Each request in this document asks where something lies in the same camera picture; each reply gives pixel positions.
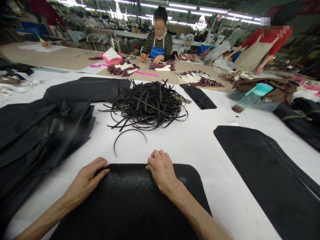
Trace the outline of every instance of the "blue bin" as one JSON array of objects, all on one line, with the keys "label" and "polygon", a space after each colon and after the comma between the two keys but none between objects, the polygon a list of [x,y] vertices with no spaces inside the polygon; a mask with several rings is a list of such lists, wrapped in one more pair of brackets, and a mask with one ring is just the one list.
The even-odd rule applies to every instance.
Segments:
[{"label": "blue bin", "polygon": [[198,55],[202,54],[205,50],[208,50],[210,48],[215,48],[213,46],[206,46],[206,45],[201,45],[198,47]]},{"label": "blue bin", "polygon": [[20,21],[21,25],[24,27],[25,30],[28,32],[31,32],[33,34],[43,34],[43,35],[49,35],[46,26],[44,24],[39,23],[32,23],[32,22],[22,22]]}]

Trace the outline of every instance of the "folded black leather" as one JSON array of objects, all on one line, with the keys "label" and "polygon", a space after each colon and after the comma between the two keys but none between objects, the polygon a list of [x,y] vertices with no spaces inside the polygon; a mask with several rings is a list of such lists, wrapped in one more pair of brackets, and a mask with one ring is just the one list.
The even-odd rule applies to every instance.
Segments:
[{"label": "folded black leather", "polygon": [[283,240],[320,239],[320,186],[275,140],[234,126],[214,135]]},{"label": "folded black leather", "polygon": [[204,110],[217,108],[217,106],[200,88],[189,86],[188,84],[180,84],[180,87],[184,89],[184,91],[192,98],[192,100],[200,109]]},{"label": "folded black leather", "polygon": [[299,108],[312,119],[312,123],[320,128],[320,105],[310,99],[303,97],[295,98],[293,102],[299,106]]},{"label": "folded black leather", "polygon": [[[192,227],[155,184],[146,164],[110,164],[88,199],[66,216],[55,239],[198,239]],[[211,215],[198,172],[174,164],[177,178]]]},{"label": "folded black leather", "polygon": [[1,235],[45,174],[90,138],[93,108],[88,100],[62,100],[60,107],[38,100],[0,109],[1,117],[9,117],[0,117]]},{"label": "folded black leather", "polygon": [[280,118],[292,131],[320,152],[320,128],[294,112],[287,104],[280,103],[273,113]]},{"label": "folded black leather", "polygon": [[119,89],[129,89],[130,84],[128,79],[82,77],[49,87],[43,98],[60,107],[63,100],[67,100],[68,103],[88,99],[91,102],[112,102],[123,98],[123,94],[119,94]]}]

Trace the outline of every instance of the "beige apron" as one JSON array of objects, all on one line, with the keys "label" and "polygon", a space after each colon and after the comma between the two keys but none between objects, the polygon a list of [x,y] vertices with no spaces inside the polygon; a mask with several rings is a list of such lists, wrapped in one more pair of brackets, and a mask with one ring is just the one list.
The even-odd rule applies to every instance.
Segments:
[{"label": "beige apron", "polygon": [[272,43],[262,43],[259,42],[260,38],[261,36],[259,36],[258,40],[247,50],[243,51],[236,59],[234,64],[236,65],[237,69],[245,66],[243,70],[254,71],[259,65],[261,59],[263,59],[264,55],[269,52],[273,44],[279,39],[276,38]]}]

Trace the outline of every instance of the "blue apron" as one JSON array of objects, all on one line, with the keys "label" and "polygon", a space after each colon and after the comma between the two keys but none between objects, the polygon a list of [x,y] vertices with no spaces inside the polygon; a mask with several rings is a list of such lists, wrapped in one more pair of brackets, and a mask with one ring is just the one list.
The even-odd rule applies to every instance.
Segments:
[{"label": "blue apron", "polygon": [[163,34],[163,48],[157,48],[155,47],[156,44],[156,36],[154,36],[154,41],[153,41],[153,47],[151,49],[151,53],[150,53],[150,58],[155,58],[156,56],[159,55],[165,55],[164,54],[164,34]]}]

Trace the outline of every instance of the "hand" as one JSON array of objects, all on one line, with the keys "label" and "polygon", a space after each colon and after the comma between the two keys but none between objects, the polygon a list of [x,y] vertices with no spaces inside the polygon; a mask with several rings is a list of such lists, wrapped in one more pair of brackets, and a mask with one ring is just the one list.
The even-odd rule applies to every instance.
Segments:
[{"label": "hand", "polygon": [[140,54],[140,61],[141,61],[141,62],[144,62],[145,60],[146,60],[146,54],[141,53],[141,54]]},{"label": "hand", "polygon": [[255,70],[254,70],[254,74],[255,75],[261,75],[261,73],[263,72],[263,67],[258,66]]},{"label": "hand", "polygon": [[179,183],[169,154],[163,150],[152,152],[151,157],[148,158],[146,169],[151,172],[160,192],[165,195],[171,193]]},{"label": "hand", "polygon": [[102,157],[96,158],[93,162],[84,166],[71,183],[70,187],[66,190],[64,195],[61,197],[68,206],[76,208],[87,197],[92,191],[98,186],[98,183],[103,177],[110,171],[110,169],[102,170],[98,175],[94,176],[97,170],[104,168],[108,165],[106,159]]},{"label": "hand", "polygon": [[156,58],[153,60],[154,64],[158,64],[160,61],[164,60],[164,56],[163,55],[158,55],[156,56]]}]

